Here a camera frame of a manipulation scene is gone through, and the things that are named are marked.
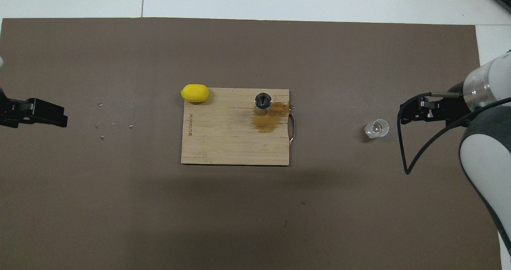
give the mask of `black cable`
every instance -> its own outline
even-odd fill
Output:
[[[465,121],[467,120],[471,120],[473,119],[474,117],[476,117],[478,114],[480,114],[481,112],[483,112],[484,110],[487,110],[489,108],[493,108],[495,106],[499,106],[499,105],[502,105],[502,104],[505,104],[505,103],[508,103],[508,102],[511,102],[511,97],[508,97],[508,98],[505,98],[505,99],[501,99],[497,102],[493,102],[487,106],[483,106],[481,108],[477,108],[475,109],[473,112],[470,112],[470,113],[467,113],[466,115],[462,116],[461,118],[457,119],[456,121],[453,121],[453,123],[445,126],[444,128],[442,128],[442,130],[440,130],[438,133],[436,133],[436,135],[434,135],[433,137],[431,137],[428,142],[426,142],[422,148],[420,148],[420,150],[417,152],[417,154],[415,155],[414,159],[412,160],[412,162],[410,163],[410,167],[408,167],[406,165],[406,157],[405,157],[405,150],[404,150],[404,147],[403,147],[403,138],[401,136],[401,115],[402,115],[402,112],[403,112],[403,109],[405,108],[405,106],[407,106],[408,104],[410,104],[412,101],[420,98],[420,97],[425,97],[425,96],[428,96],[427,94],[428,93],[431,93],[431,92],[427,92],[427,93],[422,93],[420,95],[416,95],[415,97],[412,97],[411,99],[407,100],[405,103],[403,103],[399,109],[399,112],[398,112],[398,137],[399,137],[399,146],[401,148],[401,159],[403,159],[403,168],[405,170],[405,174],[410,174],[410,172],[412,171],[412,169],[414,168],[415,164],[417,163],[417,160],[420,158],[420,156],[424,153],[424,151],[429,147],[429,145],[431,145],[436,139],[438,139],[440,136],[442,136],[444,133],[446,133],[447,131],[453,129],[453,128],[456,128],[460,125],[462,125]]]

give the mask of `brown liquid stain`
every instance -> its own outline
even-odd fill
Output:
[[[257,106],[254,105],[254,115],[252,115],[252,125],[257,128],[259,133],[270,133],[280,124],[283,119],[289,115],[289,105],[282,102],[274,102],[268,109],[266,115],[258,115]]]

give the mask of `cutting board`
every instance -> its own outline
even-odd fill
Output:
[[[289,165],[289,90],[209,88],[205,102],[184,102],[181,163]],[[265,115],[254,98],[272,97]]]

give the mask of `metal handle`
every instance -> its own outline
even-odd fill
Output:
[[[293,135],[291,135],[291,137],[289,138],[289,145],[291,145],[291,142],[293,141],[294,135],[296,133],[296,124],[294,121],[294,116],[291,113],[291,109],[289,109],[289,118],[293,121]]]

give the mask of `spilled liquid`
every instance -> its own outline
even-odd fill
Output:
[[[259,108],[254,105],[254,115],[252,115],[252,126],[257,128],[259,133],[270,133],[280,124],[285,123],[289,115],[289,105],[282,102],[274,102],[266,115],[258,115]]]

